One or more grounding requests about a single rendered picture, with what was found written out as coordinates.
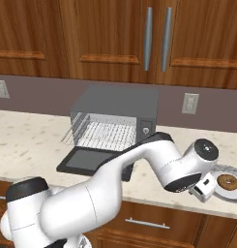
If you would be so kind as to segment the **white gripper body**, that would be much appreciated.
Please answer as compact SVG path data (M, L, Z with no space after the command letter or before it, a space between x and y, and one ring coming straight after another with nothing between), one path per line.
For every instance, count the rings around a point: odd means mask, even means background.
M216 186L208 183L205 185L200 182L195 184L190 190L189 193L195 196L201 202L207 202L215 191Z

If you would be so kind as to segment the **grey plate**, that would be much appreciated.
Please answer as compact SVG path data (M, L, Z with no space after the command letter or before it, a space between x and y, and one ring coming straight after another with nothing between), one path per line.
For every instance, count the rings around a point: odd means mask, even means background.
M237 178L237 169L231 166L215 165L211 169L212 175L217 180L221 174L231 174ZM219 184L215 189L214 195L226 201L237 202L237 189L234 191L224 190Z

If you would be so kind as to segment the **brown bagel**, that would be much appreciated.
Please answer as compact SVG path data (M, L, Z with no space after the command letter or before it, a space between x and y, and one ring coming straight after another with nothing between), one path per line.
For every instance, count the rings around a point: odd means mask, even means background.
M237 189L237 178L231 174L221 174L217 178L218 184L227 191L234 191Z

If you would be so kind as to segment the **wooden base cupboard door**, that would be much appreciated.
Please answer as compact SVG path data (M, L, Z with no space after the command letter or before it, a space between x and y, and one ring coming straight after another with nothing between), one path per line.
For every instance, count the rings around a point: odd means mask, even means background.
M207 215L195 248L237 248L237 219Z
M99 229L85 235L93 248L194 248L190 243L111 229Z

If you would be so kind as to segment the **dark toaster oven door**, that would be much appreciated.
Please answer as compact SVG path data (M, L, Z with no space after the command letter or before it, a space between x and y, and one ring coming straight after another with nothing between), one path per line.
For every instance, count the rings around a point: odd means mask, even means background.
M92 176L102 162L119 154L119 151L75 146L60 162L56 170L65 173Z

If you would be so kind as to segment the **grey toaster oven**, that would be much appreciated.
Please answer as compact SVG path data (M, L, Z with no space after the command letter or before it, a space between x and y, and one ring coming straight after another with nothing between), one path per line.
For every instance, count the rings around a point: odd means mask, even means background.
M156 131L159 90L147 87L90 85L76 100L72 113L97 113L136 118L136 142ZM149 134L142 132L149 128Z

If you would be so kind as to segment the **white wall outlet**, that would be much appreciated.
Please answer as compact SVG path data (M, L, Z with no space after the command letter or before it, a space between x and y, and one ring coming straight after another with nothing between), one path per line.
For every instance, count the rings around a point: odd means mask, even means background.
M195 114L198 104L198 94L186 93L182 106L182 112L185 114Z
M8 88L4 80L0 80L0 98L10 98Z

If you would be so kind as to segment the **wooden wall cupboard door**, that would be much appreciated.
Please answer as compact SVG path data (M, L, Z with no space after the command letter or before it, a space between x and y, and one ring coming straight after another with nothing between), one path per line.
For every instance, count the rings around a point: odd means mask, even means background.
M161 71L166 9L172 8L170 50ZM161 0L155 82L237 90L237 0Z
M155 79L160 0L59 0L71 78L151 83ZM149 70L143 70L143 37L153 8Z
M59 0L0 0L0 75L69 75Z

